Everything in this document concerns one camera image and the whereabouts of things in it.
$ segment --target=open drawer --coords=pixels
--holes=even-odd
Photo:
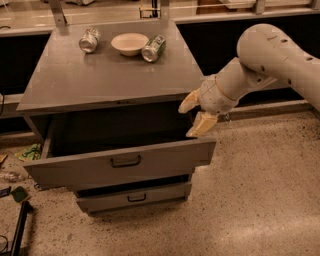
[[[111,209],[115,210],[168,200],[187,200],[190,191],[191,182],[186,182],[152,188],[128,190],[122,193],[78,198],[77,204],[83,212],[86,212],[89,215],[95,215]]]
[[[192,174],[215,141],[190,139],[179,102],[55,114],[41,160],[24,167],[41,188],[78,191]]]

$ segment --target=aluminum can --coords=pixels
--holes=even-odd
[[[96,50],[101,34],[96,28],[88,28],[79,41],[79,46],[85,53],[92,53]]]
[[[162,35],[153,36],[141,49],[141,55],[147,62],[155,62],[166,48],[166,39]]]

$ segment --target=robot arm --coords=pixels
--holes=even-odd
[[[239,58],[231,60],[218,74],[208,77],[179,107],[186,113],[200,105],[188,137],[210,130],[220,114],[227,114],[247,93],[276,80],[291,86],[320,110],[320,60],[304,52],[284,32],[269,24],[247,29],[237,45]]]

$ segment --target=cabinet top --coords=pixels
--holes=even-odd
[[[200,86],[203,74],[175,23],[147,20],[96,24],[96,51],[85,54],[79,40],[89,25],[55,29],[17,108],[21,112],[66,112],[108,104],[152,102]],[[111,46],[123,33],[161,34],[167,46],[155,63],[126,57]]]

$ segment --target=small bowl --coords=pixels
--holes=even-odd
[[[125,56],[136,56],[141,52],[149,38],[142,34],[127,33],[112,39],[111,45]]]

